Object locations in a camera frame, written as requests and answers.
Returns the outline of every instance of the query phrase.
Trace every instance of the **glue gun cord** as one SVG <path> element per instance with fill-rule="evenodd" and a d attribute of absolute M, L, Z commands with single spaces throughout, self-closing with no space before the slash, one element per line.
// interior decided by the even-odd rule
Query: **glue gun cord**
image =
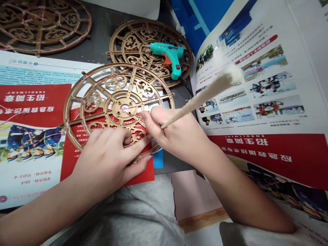
<path fill-rule="evenodd" d="M 188 88 L 186 80 L 184 80 L 182 77 L 179 77 L 179 80 L 180 80 L 181 83 L 186 87 L 186 89 L 187 89 L 188 92 L 190 93 L 191 97 L 193 97 L 192 91 Z"/>

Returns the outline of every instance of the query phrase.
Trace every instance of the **hand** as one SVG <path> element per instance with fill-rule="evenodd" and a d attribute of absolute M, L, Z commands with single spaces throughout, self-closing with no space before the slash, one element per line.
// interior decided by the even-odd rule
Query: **hand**
<path fill-rule="evenodd" d="M 72 173 L 77 182 L 90 180 L 95 199 L 101 201 L 135 176 L 142 173 L 151 155 L 137 163 L 128 164 L 150 143 L 151 135 L 123 148 L 131 141 L 131 131 L 126 128 L 95 129 L 86 143 Z"/>
<path fill-rule="evenodd" d="M 197 168 L 197 165 L 206 162 L 204 157 L 210 149 L 217 149 L 217 146 L 208 139 L 191 113 L 161 129 L 161 125 L 177 111 L 155 106 L 151 113 L 143 111 L 141 115 L 147 130 L 163 149 Z"/>

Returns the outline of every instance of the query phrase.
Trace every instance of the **wooden dowel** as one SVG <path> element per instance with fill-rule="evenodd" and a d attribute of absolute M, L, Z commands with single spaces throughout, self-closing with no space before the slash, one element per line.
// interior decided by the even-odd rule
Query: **wooden dowel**
<path fill-rule="evenodd" d="M 243 79 L 243 72 L 240 68 L 235 65 L 230 65 L 228 68 L 222 70 L 219 76 L 202 92 L 194 96 L 186 105 L 184 105 L 176 115 L 169 119 L 164 125 L 161 126 L 162 129 L 168 127 L 170 124 L 174 123 L 178 119 L 182 118 L 186 114 L 197 109 L 199 105 L 204 102 L 213 99 L 216 95 L 224 92 L 232 86 L 235 86 L 238 82 Z"/>

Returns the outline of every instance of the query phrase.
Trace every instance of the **gray table surface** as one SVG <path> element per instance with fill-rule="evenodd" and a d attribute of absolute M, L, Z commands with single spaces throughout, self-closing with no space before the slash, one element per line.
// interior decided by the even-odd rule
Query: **gray table surface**
<path fill-rule="evenodd" d="M 110 56 L 106 55 L 106 51 L 109 51 L 109 42 L 113 33 L 123 21 L 141 19 L 137 16 L 114 11 L 94 4 L 84 4 L 89 8 L 93 20 L 91 38 L 85 40 L 71 50 L 45 57 L 100 64 L 112 63 Z M 175 27 L 169 8 L 163 2 L 161 2 L 158 21 Z M 174 104 L 176 108 L 181 108 L 186 104 L 186 100 L 190 99 L 189 92 L 182 84 L 171 88 L 171 92 L 175 93 Z M 172 173 L 192 169 L 194 168 L 189 164 L 164 151 L 164 168 L 155 169 L 155 174 Z"/>

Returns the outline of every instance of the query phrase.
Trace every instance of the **logo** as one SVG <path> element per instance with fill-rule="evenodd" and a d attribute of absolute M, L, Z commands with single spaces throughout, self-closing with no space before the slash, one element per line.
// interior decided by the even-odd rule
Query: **logo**
<path fill-rule="evenodd" d="M 8 198 L 6 196 L 0 196 L 0 202 L 4 203 L 8 200 Z"/>

